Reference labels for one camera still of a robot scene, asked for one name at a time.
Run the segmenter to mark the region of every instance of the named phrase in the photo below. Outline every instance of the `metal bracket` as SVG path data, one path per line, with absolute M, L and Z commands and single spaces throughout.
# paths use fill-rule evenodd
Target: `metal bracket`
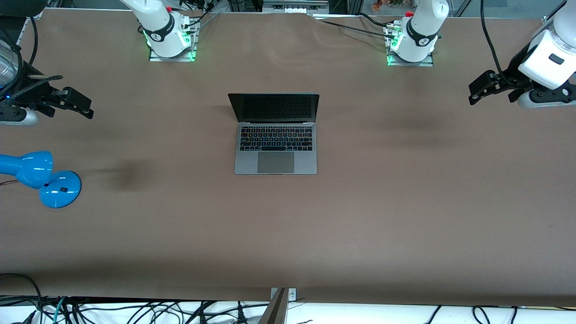
M 288 312 L 288 299 L 293 297 L 296 299 L 296 289 L 290 293 L 290 288 L 273 288 L 272 300 L 266 307 L 264 314 L 260 318 L 258 324 L 285 324 L 286 313 Z
M 274 294 L 276 294 L 277 290 L 278 290 L 278 288 L 272 288 L 272 290 L 270 292 L 270 300 L 272 300 L 272 298 L 274 298 Z M 295 302 L 296 301 L 296 288 L 288 288 L 288 301 L 289 302 Z

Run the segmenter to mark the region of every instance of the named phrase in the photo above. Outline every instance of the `brown table surface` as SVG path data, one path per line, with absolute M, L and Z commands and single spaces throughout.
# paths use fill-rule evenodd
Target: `brown table surface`
M 539 24 L 488 22 L 503 65 Z M 303 14 L 221 14 L 193 63 L 148 62 L 137 26 L 121 11 L 38 21 L 35 66 L 95 115 L 0 128 L 3 154 L 50 150 L 83 181 L 59 210 L 0 187 L 2 272 L 46 295 L 575 304 L 576 111 L 505 94 L 471 107 L 468 84 L 494 68 L 479 19 L 446 21 L 433 68 L 387 67 L 377 36 Z M 229 92 L 319 93 L 318 174 L 235 175 Z

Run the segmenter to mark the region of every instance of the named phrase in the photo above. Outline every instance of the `laptop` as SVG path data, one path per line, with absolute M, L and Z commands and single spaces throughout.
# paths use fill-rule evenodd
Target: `laptop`
M 229 93 L 236 174 L 316 174 L 315 93 Z

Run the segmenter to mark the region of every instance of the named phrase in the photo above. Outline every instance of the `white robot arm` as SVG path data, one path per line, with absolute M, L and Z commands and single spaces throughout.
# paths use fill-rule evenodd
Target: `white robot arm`
M 446 20 L 450 7 L 446 0 L 422 0 L 412 17 L 395 21 L 398 31 L 390 50 L 407 62 L 420 62 L 434 51 L 438 31 Z
M 497 74 L 484 72 L 469 85 L 470 104 L 503 91 L 513 90 L 510 102 L 522 108 L 573 104 L 576 85 L 576 0 L 564 0 L 532 36 L 532 40 Z
M 191 46 L 184 37 L 190 18 L 178 12 L 169 12 L 161 0 L 120 0 L 138 18 L 144 29 L 148 45 L 159 56 L 170 58 Z

